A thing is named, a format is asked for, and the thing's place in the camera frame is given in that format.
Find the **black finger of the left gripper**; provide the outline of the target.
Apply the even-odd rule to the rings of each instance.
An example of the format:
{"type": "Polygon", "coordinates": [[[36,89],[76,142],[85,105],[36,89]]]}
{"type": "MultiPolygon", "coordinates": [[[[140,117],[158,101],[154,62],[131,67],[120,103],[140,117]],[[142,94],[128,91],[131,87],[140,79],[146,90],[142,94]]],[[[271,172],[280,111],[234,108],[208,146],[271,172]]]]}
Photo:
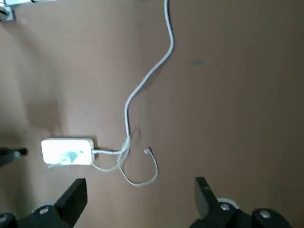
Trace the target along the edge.
{"type": "Polygon", "coordinates": [[[0,167],[12,163],[14,160],[26,156],[28,154],[27,148],[12,149],[7,147],[0,148],[0,167]]]}

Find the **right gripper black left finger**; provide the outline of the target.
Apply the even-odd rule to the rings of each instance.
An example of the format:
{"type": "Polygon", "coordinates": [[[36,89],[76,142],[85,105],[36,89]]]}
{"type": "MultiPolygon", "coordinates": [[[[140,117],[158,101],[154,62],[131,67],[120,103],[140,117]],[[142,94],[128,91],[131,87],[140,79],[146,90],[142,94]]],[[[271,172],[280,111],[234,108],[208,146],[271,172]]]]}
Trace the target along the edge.
{"type": "Polygon", "coordinates": [[[54,205],[43,205],[17,219],[12,213],[1,213],[2,228],[73,228],[87,205],[85,178],[76,179],[54,205]]]}

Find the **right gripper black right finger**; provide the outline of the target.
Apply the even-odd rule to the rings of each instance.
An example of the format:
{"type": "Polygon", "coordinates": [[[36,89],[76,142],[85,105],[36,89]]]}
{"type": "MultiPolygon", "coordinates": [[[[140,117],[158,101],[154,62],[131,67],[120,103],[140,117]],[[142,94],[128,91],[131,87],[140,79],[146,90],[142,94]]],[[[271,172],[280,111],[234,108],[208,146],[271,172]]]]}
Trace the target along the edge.
{"type": "Polygon", "coordinates": [[[275,210],[258,208],[251,214],[227,198],[216,198],[203,177],[195,178],[195,202],[200,218],[191,228],[290,228],[287,219],[275,210]]]}

